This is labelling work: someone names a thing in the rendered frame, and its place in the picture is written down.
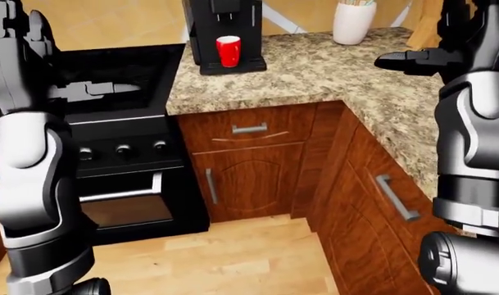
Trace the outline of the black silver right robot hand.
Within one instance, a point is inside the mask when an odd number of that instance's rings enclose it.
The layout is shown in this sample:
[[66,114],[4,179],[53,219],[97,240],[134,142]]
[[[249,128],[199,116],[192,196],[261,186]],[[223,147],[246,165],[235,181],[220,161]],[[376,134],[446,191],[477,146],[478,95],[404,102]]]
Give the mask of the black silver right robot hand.
[[473,0],[470,16],[465,0],[444,0],[435,48],[385,53],[374,65],[406,75],[439,74],[444,84],[462,75],[485,70],[499,72],[499,0]]

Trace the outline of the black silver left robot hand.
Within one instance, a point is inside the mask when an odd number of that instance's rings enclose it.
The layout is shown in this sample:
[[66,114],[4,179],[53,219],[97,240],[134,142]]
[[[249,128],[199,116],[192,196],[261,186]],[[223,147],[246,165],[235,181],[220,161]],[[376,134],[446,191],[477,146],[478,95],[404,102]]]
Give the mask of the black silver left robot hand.
[[136,85],[66,83],[53,65],[59,53],[52,29],[40,11],[26,13],[20,0],[0,0],[0,111],[42,110],[49,100],[97,100]]

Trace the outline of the red mug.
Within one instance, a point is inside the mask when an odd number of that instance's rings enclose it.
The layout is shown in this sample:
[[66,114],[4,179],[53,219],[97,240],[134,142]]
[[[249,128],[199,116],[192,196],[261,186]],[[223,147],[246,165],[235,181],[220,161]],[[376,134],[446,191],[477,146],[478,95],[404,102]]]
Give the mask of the red mug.
[[225,68],[236,67],[241,56],[241,39],[238,36],[220,36],[215,44],[220,64]]

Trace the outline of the black coffee machine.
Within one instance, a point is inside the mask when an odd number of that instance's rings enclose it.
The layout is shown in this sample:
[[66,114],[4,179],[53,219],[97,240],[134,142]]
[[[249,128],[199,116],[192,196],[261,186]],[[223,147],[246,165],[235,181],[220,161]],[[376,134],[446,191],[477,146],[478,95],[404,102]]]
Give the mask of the black coffee machine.
[[[201,75],[228,75],[267,70],[262,56],[262,0],[181,0],[193,60]],[[234,68],[225,68],[215,41],[238,36],[241,56]]]

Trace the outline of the light wooden board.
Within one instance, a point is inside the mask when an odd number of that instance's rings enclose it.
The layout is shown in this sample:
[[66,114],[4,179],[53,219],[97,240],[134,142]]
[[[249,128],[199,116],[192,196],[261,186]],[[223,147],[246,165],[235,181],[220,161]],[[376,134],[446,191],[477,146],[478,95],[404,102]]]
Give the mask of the light wooden board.
[[437,25],[442,5],[443,0],[412,0],[405,26],[412,29],[413,33],[406,46],[414,50],[438,46],[441,39],[437,34]]

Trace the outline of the black stove oven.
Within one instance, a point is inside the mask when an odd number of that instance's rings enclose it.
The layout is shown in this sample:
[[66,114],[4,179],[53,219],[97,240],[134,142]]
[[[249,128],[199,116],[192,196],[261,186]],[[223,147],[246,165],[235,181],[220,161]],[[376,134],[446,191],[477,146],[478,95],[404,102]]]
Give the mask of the black stove oven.
[[[79,196],[151,188],[163,174],[159,195],[81,203],[98,225],[97,245],[201,233],[210,218],[176,119],[166,103],[183,55],[181,44],[104,48],[59,53],[55,64],[68,82],[113,82],[140,87],[97,100],[69,102],[66,119],[79,147],[91,148],[90,161],[79,159]],[[166,141],[157,154],[153,144]],[[120,159],[119,144],[134,150]]]

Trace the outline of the white ceramic vase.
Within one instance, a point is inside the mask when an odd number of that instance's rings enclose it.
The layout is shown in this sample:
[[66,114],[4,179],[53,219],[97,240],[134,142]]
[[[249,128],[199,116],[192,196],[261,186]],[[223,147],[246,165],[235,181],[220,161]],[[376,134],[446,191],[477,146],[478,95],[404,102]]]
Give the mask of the white ceramic vase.
[[377,4],[355,7],[338,2],[333,19],[333,40],[342,45],[357,45],[367,35]]

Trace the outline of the large wooden cabinet door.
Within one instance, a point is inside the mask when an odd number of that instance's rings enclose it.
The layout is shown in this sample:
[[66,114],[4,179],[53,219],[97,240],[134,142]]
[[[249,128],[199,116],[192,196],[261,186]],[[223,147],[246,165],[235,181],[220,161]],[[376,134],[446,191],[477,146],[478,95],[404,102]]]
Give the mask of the large wooden cabinet door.
[[[389,185],[409,211],[405,221],[377,185]],[[420,277],[416,258],[429,200],[363,125],[356,127],[334,186],[325,247],[340,295],[438,295]]]

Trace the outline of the brown wooden drawer front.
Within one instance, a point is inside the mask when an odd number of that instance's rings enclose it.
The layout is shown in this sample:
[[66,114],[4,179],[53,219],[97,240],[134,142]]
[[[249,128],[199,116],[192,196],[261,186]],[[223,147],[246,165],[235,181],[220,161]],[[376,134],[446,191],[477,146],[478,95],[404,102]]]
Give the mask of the brown wooden drawer front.
[[[260,147],[301,142],[311,135],[316,105],[260,107],[177,117],[190,152]],[[251,127],[265,122],[266,132],[232,134],[232,125]]]

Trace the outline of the arched-panel wooden cabinet door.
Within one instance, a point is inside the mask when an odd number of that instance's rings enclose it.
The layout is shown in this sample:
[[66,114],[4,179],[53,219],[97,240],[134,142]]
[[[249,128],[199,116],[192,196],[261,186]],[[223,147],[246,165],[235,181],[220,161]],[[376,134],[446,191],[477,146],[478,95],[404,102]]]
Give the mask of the arched-panel wooden cabinet door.
[[[192,155],[211,222],[288,214],[292,208],[304,142]],[[218,203],[205,171],[212,169]]]

